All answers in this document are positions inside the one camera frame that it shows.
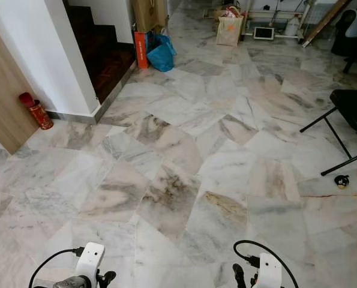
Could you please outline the small black yellow toy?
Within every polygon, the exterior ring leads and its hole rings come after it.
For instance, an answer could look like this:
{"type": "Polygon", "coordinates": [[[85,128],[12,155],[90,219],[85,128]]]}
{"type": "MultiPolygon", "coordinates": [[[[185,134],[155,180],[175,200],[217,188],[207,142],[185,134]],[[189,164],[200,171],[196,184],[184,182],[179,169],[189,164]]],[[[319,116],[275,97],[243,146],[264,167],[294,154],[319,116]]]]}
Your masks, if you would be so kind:
{"type": "Polygon", "coordinates": [[[337,175],[334,182],[340,190],[346,189],[349,185],[349,175],[337,175]]]}

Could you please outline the red patterned canister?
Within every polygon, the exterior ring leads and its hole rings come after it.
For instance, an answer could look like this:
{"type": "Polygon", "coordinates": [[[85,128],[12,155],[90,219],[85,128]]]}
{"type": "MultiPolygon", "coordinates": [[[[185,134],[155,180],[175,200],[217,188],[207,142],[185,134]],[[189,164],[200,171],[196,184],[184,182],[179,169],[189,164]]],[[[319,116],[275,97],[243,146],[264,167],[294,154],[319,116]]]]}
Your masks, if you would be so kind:
{"type": "Polygon", "coordinates": [[[19,101],[28,108],[28,111],[42,130],[48,130],[54,126],[52,119],[47,115],[40,101],[34,99],[32,94],[28,92],[19,94],[19,101]]]}

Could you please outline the light wooden door panel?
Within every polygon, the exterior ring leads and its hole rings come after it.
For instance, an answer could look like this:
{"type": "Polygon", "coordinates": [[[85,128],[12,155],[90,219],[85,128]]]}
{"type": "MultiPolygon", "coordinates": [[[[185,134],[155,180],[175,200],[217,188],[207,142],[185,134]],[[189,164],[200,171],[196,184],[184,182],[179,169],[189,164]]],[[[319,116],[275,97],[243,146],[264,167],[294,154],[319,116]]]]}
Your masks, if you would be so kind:
{"type": "Polygon", "coordinates": [[[38,124],[19,95],[32,88],[0,36],[0,145],[16,153],[35,134],[38,124]]]}

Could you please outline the dark wooden staircase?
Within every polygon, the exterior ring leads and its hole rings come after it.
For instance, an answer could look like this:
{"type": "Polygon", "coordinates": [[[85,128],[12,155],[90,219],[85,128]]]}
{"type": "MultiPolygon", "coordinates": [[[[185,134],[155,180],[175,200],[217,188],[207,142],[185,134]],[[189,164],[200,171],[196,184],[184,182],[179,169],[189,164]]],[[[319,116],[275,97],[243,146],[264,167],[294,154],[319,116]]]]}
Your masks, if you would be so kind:
{"type": "Polygon", "coordinates": [[[91,7],[65,3],[65,10],[96,99],[103,103],[135,62],[134,44],[118,41],[114,25],[96,24],[91,7]]]}

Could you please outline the blue plastic bag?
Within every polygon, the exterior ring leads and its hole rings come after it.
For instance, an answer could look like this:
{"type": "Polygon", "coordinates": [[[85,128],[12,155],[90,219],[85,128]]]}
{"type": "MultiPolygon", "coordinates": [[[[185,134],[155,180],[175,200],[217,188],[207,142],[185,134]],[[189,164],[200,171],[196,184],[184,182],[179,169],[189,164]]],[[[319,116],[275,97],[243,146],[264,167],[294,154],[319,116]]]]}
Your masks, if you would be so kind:
{"type": "Polygon", "coordinates": [[[147,60],[161,72],[168,72],[175,67],[176,50],[170,38],[166,35],[149,31],[147,34],[147,60]]]}

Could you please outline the orange cardboard box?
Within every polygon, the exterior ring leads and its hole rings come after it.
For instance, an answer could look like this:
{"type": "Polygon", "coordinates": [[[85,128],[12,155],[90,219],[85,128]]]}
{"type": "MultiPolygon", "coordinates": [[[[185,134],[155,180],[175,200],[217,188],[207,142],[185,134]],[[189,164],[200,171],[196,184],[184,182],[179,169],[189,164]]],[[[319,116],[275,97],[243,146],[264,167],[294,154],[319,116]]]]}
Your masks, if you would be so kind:
{"type": "Polygon", "coordinates": [[[149,67],[147,59],[147,35],[145,33],[135,31],[133,33],[133,38],[138,68],[147,69],[149,67]]]}

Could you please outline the white framed tablet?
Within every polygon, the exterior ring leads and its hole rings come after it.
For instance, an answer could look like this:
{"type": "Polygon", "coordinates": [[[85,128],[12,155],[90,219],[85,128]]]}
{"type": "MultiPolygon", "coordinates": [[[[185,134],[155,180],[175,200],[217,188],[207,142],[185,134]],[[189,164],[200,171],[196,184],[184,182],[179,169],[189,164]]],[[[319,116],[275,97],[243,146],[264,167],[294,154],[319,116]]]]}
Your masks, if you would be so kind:
{"type": "Polygon", "coordinates": [[[261,26],[253,28],[253,38],[255,40],[274,40],[275,37],[274,28],[261,26]]]}

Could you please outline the beige tote bag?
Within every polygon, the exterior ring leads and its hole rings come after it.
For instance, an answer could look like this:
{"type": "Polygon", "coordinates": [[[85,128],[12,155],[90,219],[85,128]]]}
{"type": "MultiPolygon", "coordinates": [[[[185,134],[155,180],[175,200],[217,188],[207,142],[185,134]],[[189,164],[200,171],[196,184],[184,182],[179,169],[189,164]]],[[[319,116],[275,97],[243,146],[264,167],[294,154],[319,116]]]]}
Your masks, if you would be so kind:
{"type": "Polygon", "coordinates": [[[238,46],[239,36],[243,28],[244,14],[238,7],[231,5],[214,11],[217,22],[216,44],[219,46],[238,46]]]}

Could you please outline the white plastic jug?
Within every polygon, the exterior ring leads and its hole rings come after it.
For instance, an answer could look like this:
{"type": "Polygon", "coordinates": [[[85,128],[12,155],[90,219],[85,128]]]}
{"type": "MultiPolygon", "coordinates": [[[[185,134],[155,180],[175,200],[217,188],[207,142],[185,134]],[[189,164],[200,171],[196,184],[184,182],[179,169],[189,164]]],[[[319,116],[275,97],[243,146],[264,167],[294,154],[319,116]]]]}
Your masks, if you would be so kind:
{"type": "Polygon", "coordinates": [[[286,28],[283,31],[283,35],[288,37],[295,37],[301,26],[301,15],[294,14],[294,16],[286,23],[286,28]]]}

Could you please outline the black office chair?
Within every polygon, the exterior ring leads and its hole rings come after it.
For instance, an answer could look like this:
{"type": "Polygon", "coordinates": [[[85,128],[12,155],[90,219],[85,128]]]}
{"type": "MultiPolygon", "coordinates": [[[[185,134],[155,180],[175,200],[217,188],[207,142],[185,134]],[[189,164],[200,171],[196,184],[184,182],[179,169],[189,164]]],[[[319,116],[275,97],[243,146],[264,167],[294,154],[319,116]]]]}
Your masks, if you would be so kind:
{"type": "Polygon", "coordinates": [[[357,60],[357,9],[347,9],[341,14],[335,24],[335,39],[330,52],[344,57],[343,73],[349,73],[357,60]]]}

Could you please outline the brown paper bag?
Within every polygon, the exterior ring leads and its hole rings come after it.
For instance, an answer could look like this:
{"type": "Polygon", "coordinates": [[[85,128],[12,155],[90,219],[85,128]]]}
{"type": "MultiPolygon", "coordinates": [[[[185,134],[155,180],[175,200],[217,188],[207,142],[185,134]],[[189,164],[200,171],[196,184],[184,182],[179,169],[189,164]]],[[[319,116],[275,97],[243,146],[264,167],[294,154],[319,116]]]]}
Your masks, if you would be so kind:
{"type": "Polygon", "coordinates": [[[130,0],[136,31],[147,33],[167,27],[166,0],[130,0]]]}

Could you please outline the long wooden plank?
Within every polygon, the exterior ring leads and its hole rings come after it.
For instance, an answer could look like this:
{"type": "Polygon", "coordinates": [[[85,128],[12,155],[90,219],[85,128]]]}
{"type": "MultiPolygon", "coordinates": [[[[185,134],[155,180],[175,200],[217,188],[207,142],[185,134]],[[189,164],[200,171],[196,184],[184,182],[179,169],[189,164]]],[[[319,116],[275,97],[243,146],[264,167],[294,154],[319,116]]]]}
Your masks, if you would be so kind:
{"type": "Polygon", "coordinates": [[[351,1],[352,0],[335,0],[335,2],[332,3],[332,6],[323,15],[320,21],[302,39],[301,46],[308,47],[311,44],[311,42],[315,39],[315,37],[318,36],[321,30],[323,30],[324,27],[329,25],[329,23],[335,19],[337,14],[339,14],[340,11],[343,11],[343,9],[345,9],[346,6],[348,6],[348,4],[351,3],[351,1]]]}

